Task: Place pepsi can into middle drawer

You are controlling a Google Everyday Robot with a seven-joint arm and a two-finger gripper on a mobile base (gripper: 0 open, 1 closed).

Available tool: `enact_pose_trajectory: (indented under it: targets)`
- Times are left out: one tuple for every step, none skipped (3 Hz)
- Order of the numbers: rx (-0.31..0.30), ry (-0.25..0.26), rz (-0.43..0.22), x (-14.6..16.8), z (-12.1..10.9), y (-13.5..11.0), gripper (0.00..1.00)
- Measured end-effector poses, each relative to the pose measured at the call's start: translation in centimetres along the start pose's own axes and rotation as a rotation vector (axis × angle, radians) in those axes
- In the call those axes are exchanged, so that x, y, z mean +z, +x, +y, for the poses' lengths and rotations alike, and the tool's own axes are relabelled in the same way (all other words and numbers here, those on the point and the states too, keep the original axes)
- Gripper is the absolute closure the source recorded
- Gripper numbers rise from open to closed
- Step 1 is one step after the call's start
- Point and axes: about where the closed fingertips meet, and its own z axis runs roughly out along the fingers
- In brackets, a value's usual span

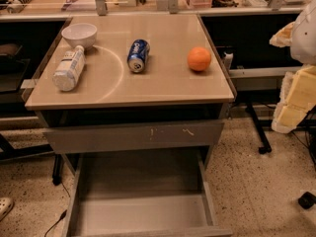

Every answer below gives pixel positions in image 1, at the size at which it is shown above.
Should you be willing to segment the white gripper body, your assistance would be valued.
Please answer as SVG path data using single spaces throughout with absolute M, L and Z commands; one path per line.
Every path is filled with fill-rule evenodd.
M 316 0 L 296 18 L 291 38 L 291 57 L 304 64 L 316 64 Z

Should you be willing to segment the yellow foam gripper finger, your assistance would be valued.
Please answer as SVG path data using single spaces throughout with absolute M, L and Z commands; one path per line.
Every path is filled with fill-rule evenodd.
M 291 46 L 292 43 L 292 29 L 294 23 L 291 22 L 287 24 L 285 27 L 280 29 L 276 34 L 274 34 L 270 39 L 270 44 L 276 47 L 286 47 Z
M 286 72 L 282 79 L 279 97 L 272 130 L 290 133 L 316 106 L 316 66 L 303 65 L 295 73 Z

